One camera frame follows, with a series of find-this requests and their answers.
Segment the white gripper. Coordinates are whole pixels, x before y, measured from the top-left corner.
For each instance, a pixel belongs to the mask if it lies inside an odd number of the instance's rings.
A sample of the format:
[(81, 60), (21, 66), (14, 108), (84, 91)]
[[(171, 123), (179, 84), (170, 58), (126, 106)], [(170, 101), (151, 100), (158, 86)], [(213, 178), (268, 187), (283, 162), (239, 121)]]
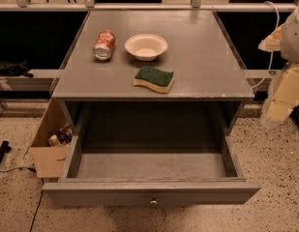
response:
[[(266, 52), (281, 50), (284, 24), (278, 26), (258, 45)], [(273, 77), (261, 112), (261, 124), (274, 128), (282, 124), (299, 105), (299, 64), (292, 63), (288, 69)]]

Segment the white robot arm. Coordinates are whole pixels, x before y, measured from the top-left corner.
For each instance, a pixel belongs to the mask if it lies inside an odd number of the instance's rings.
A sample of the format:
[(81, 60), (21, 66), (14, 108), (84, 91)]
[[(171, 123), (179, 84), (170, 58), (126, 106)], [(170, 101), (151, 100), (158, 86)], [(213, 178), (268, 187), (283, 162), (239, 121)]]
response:
[(282, 124), (299, 105), (299, 2), (286, 21), (260, 42), (262, 51), (279, 51), (288, 67), (270, 83), (262, 108), (262, 124), (273, 128)]

